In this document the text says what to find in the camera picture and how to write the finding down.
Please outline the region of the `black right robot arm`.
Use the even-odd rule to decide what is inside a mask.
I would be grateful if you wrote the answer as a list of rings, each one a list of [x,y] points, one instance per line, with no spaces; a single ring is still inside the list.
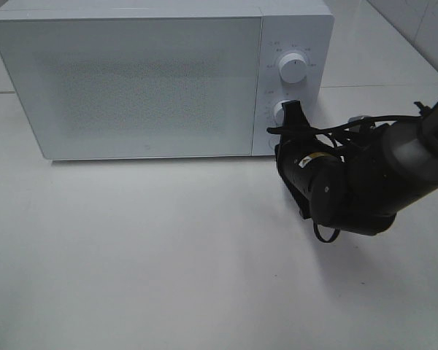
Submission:
[[[301,103],[282,105],[277,171],[315,230],[374,236],[399,211],[438,189],[438,101],[416,116],[353,117],[314,128]]]

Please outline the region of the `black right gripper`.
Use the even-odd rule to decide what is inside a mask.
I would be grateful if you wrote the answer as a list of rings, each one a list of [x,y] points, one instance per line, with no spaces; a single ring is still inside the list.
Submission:
[[[342,161],[307,133],[310,124],[301,101],[283,102],[282,108],[282,127],[273,129],[280,136],[275,147],[278,174],[302,218],[336,219],[342,208]]]

